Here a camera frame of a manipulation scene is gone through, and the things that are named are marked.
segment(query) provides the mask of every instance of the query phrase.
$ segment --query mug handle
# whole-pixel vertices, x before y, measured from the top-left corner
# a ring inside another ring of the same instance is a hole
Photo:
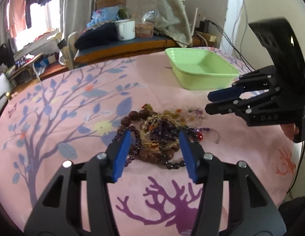
[[[125,36],[124,36],[124,24],[119,24],[118,25],[118,31],[120,33],[120,38],[122,40],[125,39]]]

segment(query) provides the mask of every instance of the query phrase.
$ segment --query human hand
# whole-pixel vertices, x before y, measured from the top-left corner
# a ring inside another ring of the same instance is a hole
[[[293,140],[294,136],[299,134],[299,129],[294,123],[281,124],[280,126],[285,136],[288,137],[290,140]]]

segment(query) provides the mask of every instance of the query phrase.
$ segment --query bolt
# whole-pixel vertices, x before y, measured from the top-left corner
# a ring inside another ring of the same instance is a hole
[[[66,160],[63,162],[63,167],[64,168],[69,168],[72,165],[72,162],[70,160]]]
[[[246,163],[245,161],[242,161],[242,160],[241,160],[241,161],[238,162],[238,165],[239,165],[240,168],[245,169],[246,166],[247,166],[247,163]]]
[[[212,160],[213,159],[213,155],[211,153],[205,153],[204,154],[204,159],[205,160]]]
[[[98,158],[99,160],[104,160],[104,159],[106,159],[106,153],[99,153],[99,154],[97,155],[97,158]]]

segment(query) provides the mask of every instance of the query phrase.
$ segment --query pile of jewelry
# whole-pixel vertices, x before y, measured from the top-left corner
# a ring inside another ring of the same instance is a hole
[[[144,162],[164,165],[168,169],[184,167],[183,160],[170,162],[174,153],[180,149],[180,131],[185,130],[191,141],[197,143],[203,140],[202,132],[215,131],[211,128],[189,127],[193,122],[205,118],[205,111],[202,109],[175,109],[156,113],[149,104],[142,108],[139,112],[130,112],[121,120],[121,126],[113,139],[114,142],[119,141],[126,129],[134,133],[136,141],[130,147],[125,166],[135,159],[140,159]],[[217,132],[216,134],[218,136],[216,143],[218,143],[219,134]]]

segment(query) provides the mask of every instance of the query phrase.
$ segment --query green plastic basket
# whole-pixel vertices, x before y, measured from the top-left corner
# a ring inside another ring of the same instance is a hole
[[[215,90],[229,87],[239,71],[217,54],[202,49],[165,50],[172,70],[187,90]]]

